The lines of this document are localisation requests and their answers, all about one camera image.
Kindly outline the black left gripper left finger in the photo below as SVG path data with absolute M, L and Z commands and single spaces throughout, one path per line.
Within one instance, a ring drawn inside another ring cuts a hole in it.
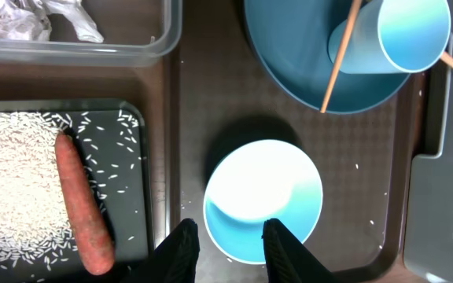
M 194 283 L 199 253 L 198 226 L 184 219 L 122 283 Z

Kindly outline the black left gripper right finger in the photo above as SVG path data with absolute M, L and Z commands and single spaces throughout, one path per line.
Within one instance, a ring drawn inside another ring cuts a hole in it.
M 267 220 L 262 238 L 269 283 L 338 282 L 280 220 Z

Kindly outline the orange carrot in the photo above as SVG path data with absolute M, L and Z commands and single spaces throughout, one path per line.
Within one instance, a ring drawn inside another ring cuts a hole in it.
M 79 257 L 90 274 L 103 275 L 112 269 L 115 262 L 112 238 L 90 191 L 79 154 L 68 135 L 59 134 L 56 137 L 55 154 Z

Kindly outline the light blue bowl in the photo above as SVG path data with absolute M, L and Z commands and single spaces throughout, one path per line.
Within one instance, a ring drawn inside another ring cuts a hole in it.
M 317 167 L 300 148 L 265 139 L 228 153 L 204 192 L 203 216 L 214 245 L 240 263 L 262 265 L 263 224 L 278 219 L 304 243 L 322 211 Z

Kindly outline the pile of white rice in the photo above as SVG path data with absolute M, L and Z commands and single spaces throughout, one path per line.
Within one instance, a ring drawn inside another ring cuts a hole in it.
M 0 269 L 49 270 L 77 249 L 54 149 L 65 127 L 48 112 L 0 112 Z

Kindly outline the wooden chopstick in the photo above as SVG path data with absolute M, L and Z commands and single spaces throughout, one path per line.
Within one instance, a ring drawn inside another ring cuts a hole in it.
M 359 15 L 359 11 L 362 5 L 362 0 L 353 0 L 351 8 L 349 10 L 348 19 L 346 20 L 346 25 L 344 27 L 344 33 L 342 35 L 340 45 L 337 49 L 337 55 L 333 63 L 333 69 L 330 75 L 330 79 L 326 88 L 325 96 L 323 98 L 322 107 L 320 108 L 321 113 L 325 113 L 330 101 L 330 98 L 333 93 L 333 88 L 337 81 L 337 77 L 346 54 L 349 40 L 352 36 L 353 29 L 355 27 L 355 22 Z

